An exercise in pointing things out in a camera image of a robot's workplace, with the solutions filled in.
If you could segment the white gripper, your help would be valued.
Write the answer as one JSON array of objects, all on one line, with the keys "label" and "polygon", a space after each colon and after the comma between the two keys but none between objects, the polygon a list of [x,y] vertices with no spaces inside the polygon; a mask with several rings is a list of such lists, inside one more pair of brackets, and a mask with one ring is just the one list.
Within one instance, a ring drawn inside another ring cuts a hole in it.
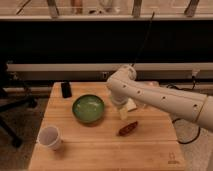
[{"label": "white gripper", "polygon": [[[125,105],[128,102],[129,96],[124,92],[111,92],[111,101],[117,106]],[[118,109],[120,119],[126,120],[128,118],[128,111],[125,106]]]}]

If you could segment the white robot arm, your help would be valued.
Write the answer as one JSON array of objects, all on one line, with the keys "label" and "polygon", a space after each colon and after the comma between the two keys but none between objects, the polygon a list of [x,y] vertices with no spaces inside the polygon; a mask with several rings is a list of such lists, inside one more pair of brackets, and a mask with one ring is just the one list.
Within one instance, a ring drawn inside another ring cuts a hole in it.
[{"label": "white robot arm", "polygon": [[106,86],[116,105],[132,98],[213,132],[213,96],[150,86],[136,82],[136,75],[131,65],[123,65],[107,79]]}]

